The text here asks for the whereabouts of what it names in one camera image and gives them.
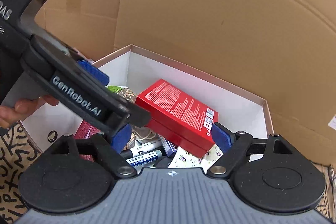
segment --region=white storage box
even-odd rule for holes
[[[109,75],[109,85],[127,86],[139,94],[163,78],[219,112],[219,122],[229,130],[246,131],[254,138],[273,133],[266,100],[207,73],[156,53],[130,45],[95,62]],[[82,119],[62,104],[44,105],[22,125],[36,146],[46,150],[48,134],[75,134]]]

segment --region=cardboard wall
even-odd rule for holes
[[[274,130],[336,166],[334,0],[121,0],[115,47],[146,48],[268,100]]]
[[[48,0],[37,23],[87,57],[113,52],[120,0]]]

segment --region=human hand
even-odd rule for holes
[[[15,103],[14,108],[1,106],[0,107],[0,127],[9,128],[13,123],[19,120],[24,120],[32,115],[36,110],[42,107],[45,103],[56,106],[58,100],[51,95],[45,95],[36,100],[20,99]]]

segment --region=black oval logo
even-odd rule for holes
[[[49,134],[48,134],[48,142],[50,143],[53,143],[54,141],[56,141],[57,139],[57,131],[56,130],[53,130],[53,131],[50,131]]]

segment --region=qr code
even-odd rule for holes
[[[213,115],[215,114],[215,112],[211,109],[207,109],[207,116],[210,117],[211,119],[213,119]]]
[[[209,124],[213,123],[213,120],[210,119],[209,117],[205,116],[205,121],[208,122]]]

